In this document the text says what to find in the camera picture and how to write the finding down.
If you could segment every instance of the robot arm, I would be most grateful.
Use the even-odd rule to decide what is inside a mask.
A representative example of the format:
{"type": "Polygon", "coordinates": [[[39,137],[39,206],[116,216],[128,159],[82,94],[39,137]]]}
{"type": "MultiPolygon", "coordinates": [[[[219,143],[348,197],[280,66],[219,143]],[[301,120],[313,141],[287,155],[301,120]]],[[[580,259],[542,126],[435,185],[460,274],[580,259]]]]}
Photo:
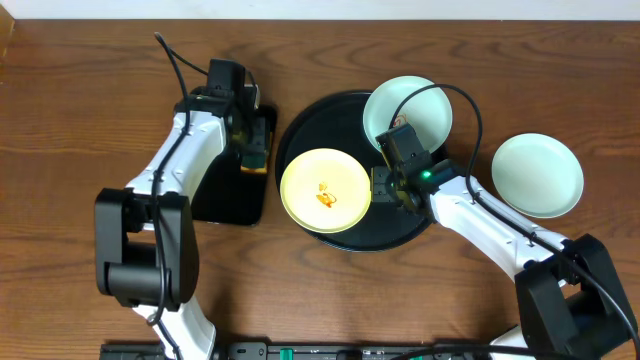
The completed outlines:
{"type": "Polygon", "coordinates": [[[184,101],[176,105],[173,127],[151,163],[125,189],[103,189],[96,200],[98,288],[150,319],[158,310],[161,289],[158,255],[155,245],[130,242],[127,233],[154,230],[150,198],[154,171],[176,143],[190,111],[188,134],[168,159],[158,191],[169,289],[168,311],[153,329],[170,359],[208,360],[215,343],[215,327],[193,295],[199,256],[190,203],[196,190],[210,164],[224,151],[238,152],[246,168],[259,168],[266,161],[269,142],[261,138],[265,120],[253,116],[258,89],[245,86],[244,77],[241,65],[213,59],[207,86],[192,92],[189,107],[184,101]]]}
{"type": "MultiPolygon", "coordinates": [[[[566,259],[578,263],[603,283],[637,331],[611,257],[596,238],[584,235],[571,241],[548,231],[491,196],[470,177],[471,189],[483,200],[484,206],[480,205],[469,194],[461,169],[450,160],[433,163],[411,125],[393,128],[376,140],[387,167],[373,170],[374,179],[386,178],[373,184],[373,201],[395,199],[410,211],[430,216],[471,241],[515,282],[520,329],[494,344],[525,345],[579,358],[600,358],[629,340],[630,333],[611,302],[591,283],[584,282],[566,259]],[[530,242],[511,226],[535,232],[550,249],[560,252],[552,253],[530,242]],[[581,290],[565,299],[560,288],[567,283],[580,284],[581,290]]],[[[494,358],[505,357],[494,355],[494,358]]]]}
{"type": "MultiPolygon", "coordinates": [[[[528,229],[529,232],[535,231],[538,237],[557,249],[564,248],[562,242],[567,240],[567,237],[532,223],[485,191],[473,177],[471,184],[476,192],[482,194],[485,202],[491,204],[502,215],[528,229]]],[[[429,200],[434,219],[438,223],[473,243],[500,266],[511,280],[514,280],[516,274],[524,270],[525,265],[530,261],[541,262],[553,255],[531,243],[473,201],[462,176],[457,176],[440,185],[439,191],[431,195],[429,200]]]]}

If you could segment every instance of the black base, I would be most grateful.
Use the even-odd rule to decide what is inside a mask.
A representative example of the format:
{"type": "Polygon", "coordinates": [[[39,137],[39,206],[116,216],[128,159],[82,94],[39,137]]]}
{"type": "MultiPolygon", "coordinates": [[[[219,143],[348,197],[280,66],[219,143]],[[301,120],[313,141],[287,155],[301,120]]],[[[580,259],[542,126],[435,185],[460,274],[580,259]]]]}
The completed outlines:
{"type": "MultiPolygon", "coordinates": [[[[277,122],[276,110],[261,105],[256,116],[265,117],[272,138],[277,122]]],[[[268,172],[244,173],[240,171],[241,164],[239,154],[227,146],[209,165],[191,203],[194,220],[235,225],[258,223],[262,216],[268,172]]]]}
{"type": "MultiPolygon", "coordinates": [[[[371,92],[352,91],[326,97],[304,110],[285,132],[276,156],[276,184],[287,165],[298,155],[313,149],[332,148],[343,151],[370,172],[375,166],[386,166],[384,158],[364,133],[362,113],[371,92]]],[[[441,147],[434,159],[446,158],[441,147]]],[[[408,212],[395,204],[372,203],[362,220],[352,228],[320,234],[306,230],[311,236],[331,246],[350,251],[382,251],[400,246],[423,232],[431,221],[408,212]]]]}
{"type": "MultiPolygon", "coordinates": [[[[562,252],[600,281],[637,332],[633,309],[604,245],[589,234],[564,245],[562,252]]],[[[610,302],[557,255],[526,266],[514,280],[520,326],[530,348],[599,359],[630,339],[610,302]],[[580,284],[580,291],[565,299],[559,280],[580,284]]]]}

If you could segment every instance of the black tray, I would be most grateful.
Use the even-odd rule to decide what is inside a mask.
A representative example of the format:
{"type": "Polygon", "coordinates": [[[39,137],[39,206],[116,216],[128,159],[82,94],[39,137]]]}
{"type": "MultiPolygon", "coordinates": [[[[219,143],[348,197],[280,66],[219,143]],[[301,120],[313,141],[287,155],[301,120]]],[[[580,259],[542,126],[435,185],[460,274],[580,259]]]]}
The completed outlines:
{"type": "MultiPolygon", "coordinates": [[[[287,165],[298,155],[313,149],[343,151],[371,173],[384,166],[382,154],[371,146],[362,126],[362,113],[370,91],[350,91],[328,96],[305,109],[285,131],[276,155],[276,184],[287,165]]],[[[446,158],[444,145],[434,158],[446,158]]],[[[423,232],[431,220],[388,203],[371,203],[365,216],[352,228],[334,234],[304,229],[309,235],[339,249],[382,251],[400,246],[423,232]]]]}

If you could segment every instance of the white wall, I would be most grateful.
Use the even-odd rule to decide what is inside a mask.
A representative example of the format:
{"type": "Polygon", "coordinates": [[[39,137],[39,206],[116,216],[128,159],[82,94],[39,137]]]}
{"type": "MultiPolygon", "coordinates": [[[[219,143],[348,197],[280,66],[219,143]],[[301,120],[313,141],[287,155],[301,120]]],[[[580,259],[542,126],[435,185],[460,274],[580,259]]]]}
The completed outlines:
{"type": "Polygon", "coordinates": [[[640,20],[640,0],[0,0],[16,19],[640,20]]]}

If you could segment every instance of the black plastic bracket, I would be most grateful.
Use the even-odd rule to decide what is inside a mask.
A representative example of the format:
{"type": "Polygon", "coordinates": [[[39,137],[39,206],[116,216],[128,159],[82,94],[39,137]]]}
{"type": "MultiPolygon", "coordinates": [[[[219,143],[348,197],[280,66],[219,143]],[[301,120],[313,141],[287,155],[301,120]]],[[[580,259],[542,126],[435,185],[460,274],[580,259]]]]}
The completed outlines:
{"type": "MultiPolygon", "coordinates": [[[[587,234],[567,242],[563,253],[603,284],[637,331],[631,305],[604,245],[587,234]]],[[[515,283],[522,333],[532,349],[595,359],[630,339],[609,302],[556,256],[527,267],[516,275],[515,283]],[[580,283],[581,289],[565,299],[560,280],[580,283]]]]}
{"type": "Polygon", "coordinates": [[[211,59],[207,88],[240,95],[244,89],[245,68],[232,60],[211,59]]]}
{"type": "MultiPolygon", "coordinates": [[[[166,308],[177,311],[191,299],[199,271],[198,247],[189,199],[176,193],[158,197],[160,231],[170,274],[166,308]]],[[[139,232],[151,222],[147,196],[130,189],[103,189],[95,204],[96,280],[104,295],[114,296],[125,307],[157,305],[160,268],[154,244],[129,241],[128,232],[139,232]]]]}
{"type": "Polygon", "coordinates": [[[371,202],[374,203],[398,203],[400,200],[395,196],[394,187],[396,184],[391,171],[386,166],[375,166],[371,168],[371,202]]]}
{"type": "MultiPolygon", "coordinates": [[[[376,137],[380,150],[389,168],[389,177],[393,187],[379,186],[382,181],[374,179],[376,189],[374,201],[389,201],[397,198],[408,210],[432,217],[429,196],[439,190],[439,186],[462,174],[462,171],[451,160],[435,161],[433,154],[425,150],[410,124],[390,129],[376,137]]],[[[373,169],[374,178],[382,174],[380,169],[373,169]]]]}

